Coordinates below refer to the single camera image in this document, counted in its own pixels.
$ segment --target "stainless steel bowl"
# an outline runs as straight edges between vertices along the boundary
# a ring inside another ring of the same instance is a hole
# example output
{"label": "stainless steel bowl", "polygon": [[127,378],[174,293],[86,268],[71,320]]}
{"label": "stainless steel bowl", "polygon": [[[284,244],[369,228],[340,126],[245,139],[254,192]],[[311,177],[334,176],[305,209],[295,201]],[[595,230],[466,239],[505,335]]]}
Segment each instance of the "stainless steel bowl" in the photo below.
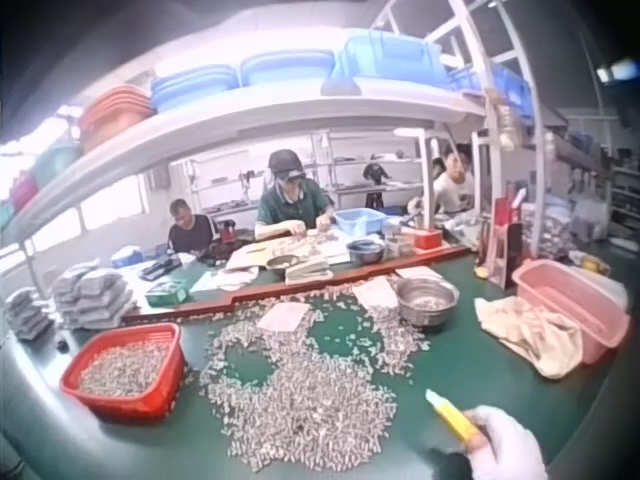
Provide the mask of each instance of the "stainless steel bowl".
{"label": "stainless steel bowl", "polygon": [[379,263],[384,257],[384,244],[374,240],[356,240],[347,245],[349,258],[360,265]]}
{"label": "stainless steel bowl", "polygon": [[396,287],[400,316],[416,327],[440,325],[451,316],[460,292],[437,277],[400,280]]}
{"label": "stainless steel bowl", "polygon": [[267,267],[267,270],[271,270],[273,273],[278,275],[278,277],[284,280],[287,268],[293,267],[298,263],[300,263],[300,257],[287,254],[270,258],[267,260],[265,266]]}

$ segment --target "yellow marker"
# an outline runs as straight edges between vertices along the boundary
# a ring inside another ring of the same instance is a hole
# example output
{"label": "yellow marker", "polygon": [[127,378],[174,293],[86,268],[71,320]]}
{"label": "yellow marker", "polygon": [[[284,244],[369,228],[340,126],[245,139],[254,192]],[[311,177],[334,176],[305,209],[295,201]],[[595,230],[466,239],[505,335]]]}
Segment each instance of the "yellow marker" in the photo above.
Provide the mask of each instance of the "yellow marker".
{"label": "yellow marker", "polygon": [[449,424],[465,444],[468,444],[474,435],[484,437],[480,430],[449,400],[429,389],[427,389],[425,396],[427,397],[427,402],[433,406],[438,415]]}

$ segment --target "dark hair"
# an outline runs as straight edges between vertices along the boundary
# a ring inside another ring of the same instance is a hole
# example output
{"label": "dark hair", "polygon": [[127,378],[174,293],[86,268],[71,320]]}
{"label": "dark hair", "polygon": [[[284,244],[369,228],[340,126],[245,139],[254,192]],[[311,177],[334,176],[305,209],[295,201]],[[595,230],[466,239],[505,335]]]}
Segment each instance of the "dark hair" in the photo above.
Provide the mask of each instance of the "dark hair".
{"label": "dark hair", "polygon": [[171,216],[175,217],[183,208],[191,210],[191,207],[189,207],[189,204],[184,198],[176,198],[171,202],[171,205],[169,205],[169,212],[171,212]]}
{"label": "dark hair", "polygon": [[[456,143],[456,150],[458,150],[458,153],[465,155],[469,160],[473,158],[473,156],[471,155],[471,145],[469,145],[468,143]],[[453,153],[453,147],[451,146],[451,144],[448,144],[444,149],[444,157],[447,158]]]}

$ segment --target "white glove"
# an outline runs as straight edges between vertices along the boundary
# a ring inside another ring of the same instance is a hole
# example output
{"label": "white glove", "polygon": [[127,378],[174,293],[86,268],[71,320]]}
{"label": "white glove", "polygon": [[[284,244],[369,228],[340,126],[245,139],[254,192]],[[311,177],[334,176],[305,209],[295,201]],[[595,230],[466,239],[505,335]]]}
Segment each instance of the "white glove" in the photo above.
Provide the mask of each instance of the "white glove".
{"label": "white glove", "polygon": [[328,215],[320,215],[316,218],[316,228],[320,232],[326,232],[331,228],[331,217]]}
{"label": "white glove", "polygon": [[302,220],[287,220],[287,228],[294,237],[304,237],[307,234],[307,227]]}
{"label": "white glove", "polygon": [[548,479],[538,442],[513,417],[485,406],[467,412],[467,416],[486,432],[491,443],[467,453],[474,480]]}

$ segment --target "table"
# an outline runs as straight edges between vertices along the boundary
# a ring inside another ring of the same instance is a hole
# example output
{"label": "table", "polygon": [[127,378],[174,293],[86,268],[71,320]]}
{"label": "table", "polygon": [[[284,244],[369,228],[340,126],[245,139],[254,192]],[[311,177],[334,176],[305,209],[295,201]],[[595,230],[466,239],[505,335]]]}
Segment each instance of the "table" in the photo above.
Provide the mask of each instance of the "table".
{"label": "table", "polygon": [[[462,408],[481,403],[505,408],[534,432],[546,461],[551,462],[554,480],[607,478],[601,475],[602,469],[619,460],[618,440],[624,438],[622,433],[630,433],[630,414],[638,410],[637,395],[624,391],[625,385],[637,382],[637,335],[634,332],[617,355],[611,352],[598,364],[578,368],[562,381],[544,380],[523,359],[480,330],[473,299],[494,299],[503,293],[473,277],[472,265],[472,257],[467,256],[435,266],[460,289],[455,315],[441,331],[430,335],[430,351],[412,357],[415,385],[404,377],[379,378],[398,395],[390,438],[384,440],[382,454],[340,478],[470,478],[462,456],[439,450],[451,449],[457,442],[426,406],[427,387]],[[622,276],[631,278],[633,268],[636,266],[627,265]],[[325,311],[330,318],[323,327],[338,335],[337,325],[352,321],[344,312]],[[203,347],[211,328],[204,323],[182,326],[182,347],[195,367],[204,365]],[[322,335],[318,340],[324,349],[328,346]],[[221,421],[211,415],[208,401],[197,395],[196,384],[184,387],[169,418],[153,427],[101,423],[59,392],[59,378],[84,341],[86,338],[74,337],[71,353],[66,355],[55,350],[50,337],[33,345],[9,341],[0,351],[2,430],[43,480],[252,477],[238,459],[227,457],[228,439],[219,433]],[[274,464],[257,478],[335,476]]]}

